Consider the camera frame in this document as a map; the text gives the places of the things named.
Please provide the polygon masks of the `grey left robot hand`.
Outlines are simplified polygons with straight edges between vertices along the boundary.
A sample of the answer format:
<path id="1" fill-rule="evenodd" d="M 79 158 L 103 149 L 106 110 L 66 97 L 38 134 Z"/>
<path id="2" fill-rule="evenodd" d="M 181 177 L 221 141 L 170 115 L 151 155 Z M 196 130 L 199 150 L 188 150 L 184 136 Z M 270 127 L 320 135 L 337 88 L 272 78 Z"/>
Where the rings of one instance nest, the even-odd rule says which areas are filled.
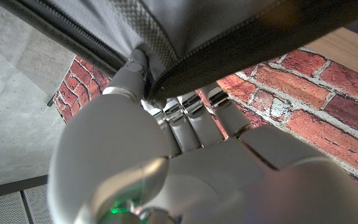
<path id="1" fill-rule="evenodd" d="M 54 223 L 358 223 L 358 187 L 329 157 L 274 126 L 248 128 L 213 91 L 229 139 L 177 156 L 140 105 L 147 57 L 134 50 L 53 152 Z"/>

